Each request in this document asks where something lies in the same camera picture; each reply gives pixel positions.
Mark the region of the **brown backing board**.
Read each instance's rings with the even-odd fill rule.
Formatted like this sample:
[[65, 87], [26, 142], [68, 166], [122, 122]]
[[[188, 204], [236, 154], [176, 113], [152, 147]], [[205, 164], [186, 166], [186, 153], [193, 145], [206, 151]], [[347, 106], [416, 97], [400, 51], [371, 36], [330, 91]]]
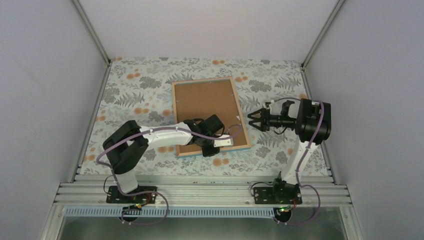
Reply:
[[225, 131], [231, 135], [238, 128], [228, 128], [235, 124], [241, 125], [240, 133], [233, 139], [233, 146], [222, 147], [221, 152], [241, 151], [252, 147], [232, 77], [175, 81], [171, 88], [175, 123], [190, 119], [205, 120], [217, 115], [223, 122]]

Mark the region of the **teal and wood picture frame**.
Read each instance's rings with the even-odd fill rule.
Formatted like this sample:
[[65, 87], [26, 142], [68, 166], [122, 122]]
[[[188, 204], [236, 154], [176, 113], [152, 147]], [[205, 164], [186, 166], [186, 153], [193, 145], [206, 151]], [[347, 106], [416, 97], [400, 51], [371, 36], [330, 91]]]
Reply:
[[[242, 126], [240, 124], [234, 124], [230, 126], [228, 130], [232, 128], [238, 128], [237, 132], [234, 134], [230, 134], [229, 132], [226, 132], [226, 127], [225, 127], [224, 133], [226, 135], [233, 135], [234, 137], [232, 139], [234, 139], [240, 133], [241, 127]], [[202, 156], [202, 150], [197, 145], [183, 145], [183, 146], [178, 145], [176, 147], [176, 155], [178, 157], [191, 157], [191, 156], [198, 156], [198, 155]]]

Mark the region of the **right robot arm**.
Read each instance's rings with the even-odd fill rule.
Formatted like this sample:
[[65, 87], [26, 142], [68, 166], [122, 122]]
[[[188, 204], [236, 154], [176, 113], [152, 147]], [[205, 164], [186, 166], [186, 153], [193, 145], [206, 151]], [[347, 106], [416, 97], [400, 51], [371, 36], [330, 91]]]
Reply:
[[330, 103], [300, 99], [281, 98], [280, 114], [272, 114], [274, 100], [249, 113], [249, 125], [261, 132], [272, 128], [290, 129], [296, 134], [295, 146], [285, 168], [273, 180], [271, 186], [254, 187], [256, 204], [301, 204], [301, 173], [313, 152], [327, 140], [332, 130], [332, 106]]

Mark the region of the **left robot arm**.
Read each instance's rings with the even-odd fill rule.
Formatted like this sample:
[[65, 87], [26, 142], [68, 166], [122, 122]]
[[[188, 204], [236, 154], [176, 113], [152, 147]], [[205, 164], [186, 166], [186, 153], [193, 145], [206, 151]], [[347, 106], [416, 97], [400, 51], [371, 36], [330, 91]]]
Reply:
[[161, 127], [139, 126], [136, 121], [125, 122], [102, 144], [111, 170], [120, 186], [119, 196], [131, 203], [139, 197], [134, 168], [149, 150], [173, 145], [196, 145], [204, 157], [218, 154], [222, 147], [233, 145], [225, 134], [225, 125], [217, 115], [207, 119], [186, 119]]

